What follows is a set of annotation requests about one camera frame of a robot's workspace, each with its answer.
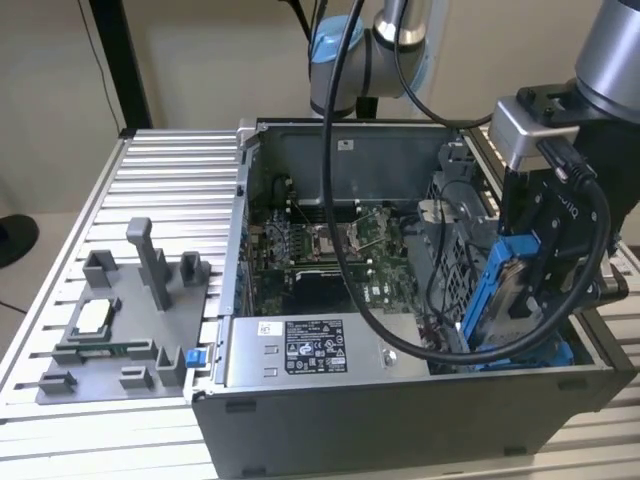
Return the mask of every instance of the blue latch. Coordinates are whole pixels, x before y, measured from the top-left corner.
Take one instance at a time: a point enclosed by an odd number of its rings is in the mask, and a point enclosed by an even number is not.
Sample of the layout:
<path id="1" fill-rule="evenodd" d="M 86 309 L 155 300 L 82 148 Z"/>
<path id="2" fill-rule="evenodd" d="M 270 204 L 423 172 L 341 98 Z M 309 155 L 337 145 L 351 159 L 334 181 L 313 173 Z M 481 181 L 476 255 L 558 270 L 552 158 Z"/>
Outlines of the blue latch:
<path id="1" fill-rule="evenodd" d="M 192 348 L 187 352 L 187 368 L 202 368 L 207 366 L 207 351 Z"/>

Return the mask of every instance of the black stand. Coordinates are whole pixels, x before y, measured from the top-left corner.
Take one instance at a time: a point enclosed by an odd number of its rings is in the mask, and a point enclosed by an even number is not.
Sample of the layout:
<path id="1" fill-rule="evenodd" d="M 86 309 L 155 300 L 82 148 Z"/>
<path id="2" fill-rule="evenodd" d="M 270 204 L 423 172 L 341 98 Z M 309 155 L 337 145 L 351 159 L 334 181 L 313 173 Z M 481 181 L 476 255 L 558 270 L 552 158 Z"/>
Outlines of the black stand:
<path id="1" fill-rule="evenodd" d="M 38 224 L 26 215 L 0 218 L 0 268 L 24 257 L 38 240 Z"/>

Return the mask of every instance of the aluminum extrusion table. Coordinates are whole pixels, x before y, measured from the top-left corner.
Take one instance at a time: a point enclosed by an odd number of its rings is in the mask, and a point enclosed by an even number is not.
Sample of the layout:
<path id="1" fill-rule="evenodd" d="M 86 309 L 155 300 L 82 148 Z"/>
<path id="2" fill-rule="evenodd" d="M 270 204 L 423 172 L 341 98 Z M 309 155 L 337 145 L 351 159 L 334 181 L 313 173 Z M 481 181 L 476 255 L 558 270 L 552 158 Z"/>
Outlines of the aluminum extrusion table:
<path id="1" fill-rule="evenodd" d="M 235 194 L 234 131 L 138 131 L 119 140 L 0 364 L 0 478 L 216 478 L 191 408 L 183 398 L 40 406 L 48 352 L 58 342 L 84 286 L 92 249 L 136 261 L 125 240 L 132 216 L 154 222 L 152 237 L 169 260 L 198 250 L 212 265 L 200 341 L 213 341 Z M 626 300 L 600 309 L 640 369 L 640 263 L 622 246 Z M 535 456 L 347 475 L 347 479 L 640 478 L 640 378 L 607 408 L 571 419 Z"/>

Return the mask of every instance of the warning label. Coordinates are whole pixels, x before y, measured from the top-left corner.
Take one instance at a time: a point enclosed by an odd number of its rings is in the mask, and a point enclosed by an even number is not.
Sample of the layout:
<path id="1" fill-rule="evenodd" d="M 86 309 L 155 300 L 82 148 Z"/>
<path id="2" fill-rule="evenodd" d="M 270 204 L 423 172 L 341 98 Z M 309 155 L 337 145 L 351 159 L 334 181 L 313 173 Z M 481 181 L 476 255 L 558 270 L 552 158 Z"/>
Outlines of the warning label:
<path id="1" fill-rule="evenodd" d="M 342 320 L 286 322 L 285 344 L 290 375 L 347 371 Z"/>

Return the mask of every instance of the green circuit board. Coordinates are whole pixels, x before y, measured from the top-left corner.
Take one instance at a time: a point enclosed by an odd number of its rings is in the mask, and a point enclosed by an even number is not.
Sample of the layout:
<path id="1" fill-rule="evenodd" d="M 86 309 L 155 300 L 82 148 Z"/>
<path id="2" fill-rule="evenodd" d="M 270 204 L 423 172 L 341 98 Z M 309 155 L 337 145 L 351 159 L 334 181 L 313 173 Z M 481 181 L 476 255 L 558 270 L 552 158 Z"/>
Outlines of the green circuit board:
<path id="1" fill-rule="evenodd" d="M 418 312 L 418 286 L 399 220 L 385 207 L 361 207 L 338 224 L 351 274 L 370 308 Z M 344 286 L 328 227 L 292 223 L 274 212 L 251 227 L 255 313 L 274 316 L 356 311 Z"/>

